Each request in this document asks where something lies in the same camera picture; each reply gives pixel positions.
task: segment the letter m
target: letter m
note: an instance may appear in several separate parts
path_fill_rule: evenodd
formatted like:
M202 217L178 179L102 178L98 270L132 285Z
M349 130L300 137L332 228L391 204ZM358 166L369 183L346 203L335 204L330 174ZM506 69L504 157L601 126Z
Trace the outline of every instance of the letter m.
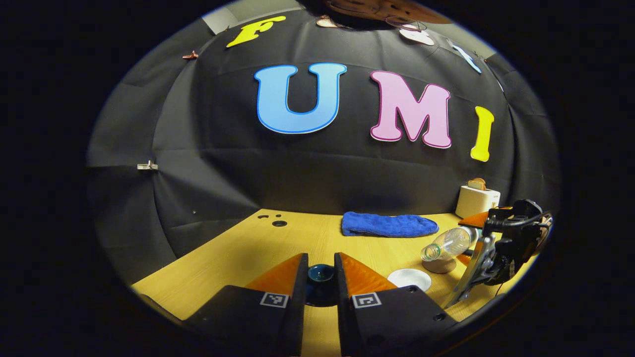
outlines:
M428 84L421 98L415 99L410 87L399 74L374 71L370 77L379 83L379 123L370 135L381 141L401 139L397 113L410 141L415 141L428 121L423 141L429 146L447 149L452 145L448 134L448 99L450 92L436 84Z

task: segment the water bottle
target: water bottle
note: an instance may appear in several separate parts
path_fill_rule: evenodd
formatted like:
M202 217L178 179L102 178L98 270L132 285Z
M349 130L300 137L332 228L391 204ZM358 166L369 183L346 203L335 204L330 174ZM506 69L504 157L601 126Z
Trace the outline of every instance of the water bottle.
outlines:
M478 239L481 230L457 227L441 233L432 244L421 249L421 260L448 260L466 251Z

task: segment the letter u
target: letter u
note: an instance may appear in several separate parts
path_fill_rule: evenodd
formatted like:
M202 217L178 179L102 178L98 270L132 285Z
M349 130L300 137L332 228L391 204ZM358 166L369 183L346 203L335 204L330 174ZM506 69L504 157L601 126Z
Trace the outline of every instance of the letter u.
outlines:
M256 72L258 87L258 118L268 129L285 134L304 134L329 125L337 116L340 104L340 75L346 72L342 64L320 63L309 66L317 75L317 104L313 110L296 113L287 104L289 78L298 71L292 65L268 67Z

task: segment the dark blue cup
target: dark blue cup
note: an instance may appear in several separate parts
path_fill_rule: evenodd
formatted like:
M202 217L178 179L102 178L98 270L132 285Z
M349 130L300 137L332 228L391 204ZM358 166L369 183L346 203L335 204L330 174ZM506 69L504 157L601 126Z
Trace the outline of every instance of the dark blue cup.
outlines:
M337 304L337 279L335 267L316 264L307 273L307 297L309 306L335 306Z

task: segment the wooden table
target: wooden table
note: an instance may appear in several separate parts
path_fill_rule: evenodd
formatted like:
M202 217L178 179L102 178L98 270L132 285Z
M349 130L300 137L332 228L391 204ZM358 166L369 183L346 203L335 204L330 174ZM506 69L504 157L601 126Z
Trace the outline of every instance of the wooden table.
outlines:
M259 219L260 215L269 217ZM439 233L456 227L460 218L452 213L422 217L435 221L439 232L419 238L347 237L341 233L341 215L261 209L132 287L185 320L223 286L245 286L297 253L308 253L311 266L318 263L333 265L333 254L343 252L383 276L404 268L427 272L432 278L432 286L426 293L440 305L463 275L465 266L458 263L448 274L430 273L421 266L420 252ZM272 225L275 220L284 220L288 224L275 227ZM501 293L508 291L522 277L533 259L502 285ZM446 312L457 321L463 320L492 299L498 287L478 285L472 289L469 298ZM305 306L302 356L340 357L336 306Z

